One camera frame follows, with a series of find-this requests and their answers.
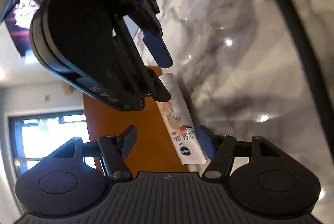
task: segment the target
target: black cable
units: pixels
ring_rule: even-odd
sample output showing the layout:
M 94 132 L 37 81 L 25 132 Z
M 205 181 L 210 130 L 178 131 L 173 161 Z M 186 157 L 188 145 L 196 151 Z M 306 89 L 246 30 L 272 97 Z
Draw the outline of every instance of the black cable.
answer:
M 334 111 L 310 40 L 291 0 L 276 0 L 298 51 L 318 116 L 334 160 Z

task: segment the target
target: white marble countertop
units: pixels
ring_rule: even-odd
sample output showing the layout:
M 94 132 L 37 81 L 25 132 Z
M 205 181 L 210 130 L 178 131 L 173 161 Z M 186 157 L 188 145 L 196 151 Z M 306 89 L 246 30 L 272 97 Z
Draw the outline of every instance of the white marble countertop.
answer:
M 165 72 L 176 75 L 195 126 L 204 124 L 216 134 L 245 141 L 260 135 L 283 149 L 317 175 L 324 196 L 313 214 L 333 224 L 333 163 L 275 1 L 157 2 L 174 60 Z M 334 0 L 294 2 L 334 99 Z M 154 65 L 141 39 L 139 33 L 136 43 L 144 63 Z

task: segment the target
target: white tube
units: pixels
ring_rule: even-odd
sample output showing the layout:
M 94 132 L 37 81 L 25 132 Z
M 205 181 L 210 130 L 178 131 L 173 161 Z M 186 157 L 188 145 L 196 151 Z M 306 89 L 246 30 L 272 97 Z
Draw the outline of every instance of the white tube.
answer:
M 205 164 L 194 124 L 173 73 L 159 77 L 171 95 L 168 102 L 157 102 L 170 138 L 182 164 Z

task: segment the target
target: window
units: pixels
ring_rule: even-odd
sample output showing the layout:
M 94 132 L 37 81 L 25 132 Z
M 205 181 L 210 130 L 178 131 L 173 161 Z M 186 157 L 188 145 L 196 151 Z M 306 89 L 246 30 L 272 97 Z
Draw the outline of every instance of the window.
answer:
M 73 137 L 90 141 L 83 111 L 14 117 L 9 119 L 9 126 L 18 175 Z M 86 157 L 85 162 L 95 168 L 94 158 Z

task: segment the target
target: blue logo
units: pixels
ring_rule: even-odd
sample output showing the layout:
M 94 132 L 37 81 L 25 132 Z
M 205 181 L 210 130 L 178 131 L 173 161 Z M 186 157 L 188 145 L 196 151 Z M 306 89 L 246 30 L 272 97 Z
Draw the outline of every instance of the blue logo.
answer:
M 181 147 L 180 150 L 181 150 L 181 153 L 185 156 L 190 156 L 191 154 L 190 150 L 187 147 Z

